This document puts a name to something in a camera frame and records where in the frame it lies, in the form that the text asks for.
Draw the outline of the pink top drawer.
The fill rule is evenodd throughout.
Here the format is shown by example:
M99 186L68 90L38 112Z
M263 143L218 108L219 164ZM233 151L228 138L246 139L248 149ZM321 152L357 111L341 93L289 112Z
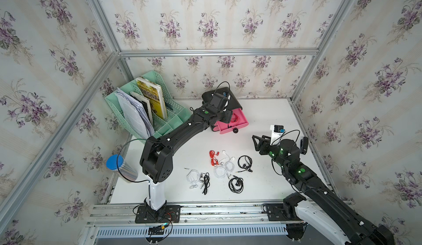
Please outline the pink top drawer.
M231 120L228 124L221 121L217 121L214 126L212 126L213 132L219 132L221 135L226 133L238 133L239 129L245 128L249 125L249 122L242 111L241 108L233 110Z

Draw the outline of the red earphones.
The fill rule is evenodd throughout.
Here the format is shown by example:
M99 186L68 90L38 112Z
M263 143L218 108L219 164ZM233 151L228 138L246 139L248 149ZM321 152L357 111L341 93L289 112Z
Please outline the red earphones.
M219 156L219 152L215 152L214 150L210 150L209 156L211 158L211 165L212 166L218 166L219 160L218 160L217 157Z
M229 127L236 127L239 123L240 123L240 117L237 114L233 113L228 126Z

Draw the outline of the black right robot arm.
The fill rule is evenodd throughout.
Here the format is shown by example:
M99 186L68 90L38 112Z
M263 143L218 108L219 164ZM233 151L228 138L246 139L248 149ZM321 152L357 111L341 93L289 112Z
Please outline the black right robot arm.
M335 245L393 245L393 233L376 226L335 195L300 156L307 142L299 146L291 139L275 142L269 136L253 136L255 150L281 167L281 174L295 192L283 199L282 213L288 219L310 224Z

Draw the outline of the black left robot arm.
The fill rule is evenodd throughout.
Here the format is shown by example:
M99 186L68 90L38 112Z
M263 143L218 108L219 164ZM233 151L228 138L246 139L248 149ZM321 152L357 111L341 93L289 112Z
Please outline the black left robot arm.
M175 130L159 138L150 137L145 142L140 166L149 179L149 198L146 204L152 210L159 211L166 206L164 182L173 171L174 154L191 138L218 121L229 123L232 115L232 110L223 109L214 112L203 105L195 109L193 114Z

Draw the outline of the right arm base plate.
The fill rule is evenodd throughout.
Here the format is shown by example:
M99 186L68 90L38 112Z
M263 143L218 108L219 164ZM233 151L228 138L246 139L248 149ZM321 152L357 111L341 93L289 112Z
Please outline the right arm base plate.
M300 193L293 193L283 199L281 203L263 204L263 211L267 214L269 221L300 221L296 208L306 197Z

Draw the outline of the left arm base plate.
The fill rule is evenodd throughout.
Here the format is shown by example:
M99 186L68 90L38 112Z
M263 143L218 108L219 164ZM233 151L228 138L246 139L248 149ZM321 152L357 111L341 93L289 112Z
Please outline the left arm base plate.
M143 204L135 210L135 223L178 223L180 215L179 205L164 205L159 210L153 210L149 205Z

